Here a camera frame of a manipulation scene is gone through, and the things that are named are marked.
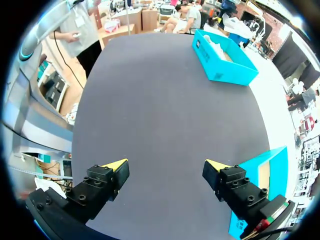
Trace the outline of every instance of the blue box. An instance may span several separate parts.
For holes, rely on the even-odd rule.
[[[204,35],[209,35],[212,42],[220,44],[233,62],[221,60]],[[248,86],[259,73],[241,48],[227,37],[197,29],[192,47],[211,81]]]
[[[232,39],[237,45],[239,45],[240,42],[243,42],[244,44],[246,44],[249,41],[248,38],[244,38],[234,33],[230,33],[229,38]]]

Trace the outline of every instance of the gray table surface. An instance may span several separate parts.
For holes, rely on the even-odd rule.
[[[232,239],[204,161],[240,164],[269,150],[268,136],[251,89],[209,81],[192,40],[119,37],[94,65],[74,127],[74,183],[123,158],[130,177],[89,227],[122,240]]]

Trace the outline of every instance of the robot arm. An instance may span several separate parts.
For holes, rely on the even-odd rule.
[[[207,159],[202,176],[218,200],[225,201],[235,215],[248,224],[240,235],[241,239],[250,239],[276,230],[294,209],[295,203],[287,201],[282,195],[269,201],[268,190],[260,189],[250,182],[246,177],[246,170],[238,165],[231,167]]]
[[[49,239],[114,240],[86,226],[108,200],[113,201],[129,177],[129,164],[122,159],[107,165],[94,165],[75,187],[66,188],[66,199],[52,188],[30,193],[25,203],[35,222]]]

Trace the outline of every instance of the chair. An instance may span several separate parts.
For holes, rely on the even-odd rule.
[[[175,6],[172,5],[161,5],[159,8],[159,23],[161,22],[161,17],[170,17],[174,15]]]
[[[205,24],[206,24],[207,20],[209,19],[209,15],[203,11],[200,12],[200,15],[201,15],[200,28],[191,28],[191,29],[201,29],[201,30],[204,29]],[[186,32],[185,34],[195,35],[194,33],[191,32],[191,29],[189,30],[189,32]]]

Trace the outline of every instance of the black pants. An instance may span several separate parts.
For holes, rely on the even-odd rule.
[[[88,47],[86,50],[81,52],[76,57],[79,63],[82,65],[83,69],[85,70],[85,75],[87,79],[101,51],[102,50],[100,42],[96,41],[94,44],[92,44],[90,47]]]
[[[288,105],[289,105],[289,108],[288,108],[289,111],[293,111],[293,110],[296,110],[296,109],[301,109],[301,108],[307,106],[307,104],[305,103],[305,100],[304,100],[304,98],[302,97],[301,94],[291,98],[288,101]]]

